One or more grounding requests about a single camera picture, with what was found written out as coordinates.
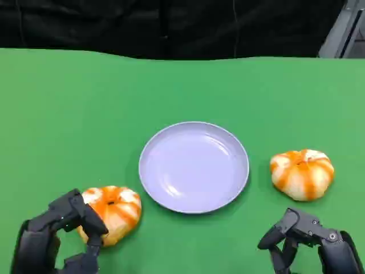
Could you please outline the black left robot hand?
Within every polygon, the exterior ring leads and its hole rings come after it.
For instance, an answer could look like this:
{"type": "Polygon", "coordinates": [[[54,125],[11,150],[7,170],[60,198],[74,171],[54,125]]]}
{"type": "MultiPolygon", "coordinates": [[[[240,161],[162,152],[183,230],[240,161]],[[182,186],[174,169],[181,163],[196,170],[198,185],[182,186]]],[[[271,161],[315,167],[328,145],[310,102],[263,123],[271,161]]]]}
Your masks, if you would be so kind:
{"type": "Polygon", "coordinates": [[[102,236],[108,229],[100,216],[74,189],[48,205],[47,211],[26,220],[20,227],[11,273],[98,273],[98,255],[102,236]],[[84,253],[64,260],[62,269],[55,267],[60,240],[56,233],[70,232],[81,226],[88,236],[84,253]]]}

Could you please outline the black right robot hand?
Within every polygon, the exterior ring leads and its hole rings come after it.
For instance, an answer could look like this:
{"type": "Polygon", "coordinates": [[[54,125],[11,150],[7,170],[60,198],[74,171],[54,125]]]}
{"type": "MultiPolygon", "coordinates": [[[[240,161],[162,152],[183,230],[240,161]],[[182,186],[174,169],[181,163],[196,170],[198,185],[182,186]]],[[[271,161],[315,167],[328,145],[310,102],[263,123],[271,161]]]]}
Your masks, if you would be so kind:
{"type": "Polygon", "coordinates": [[[258,243],[270,252],[275,273],[291,273],[300,244],[317,246],[323,273],[364,273],[352,237],[346,231],[325,228],[320,220],[297,208],[287,208],[258,243]]]}

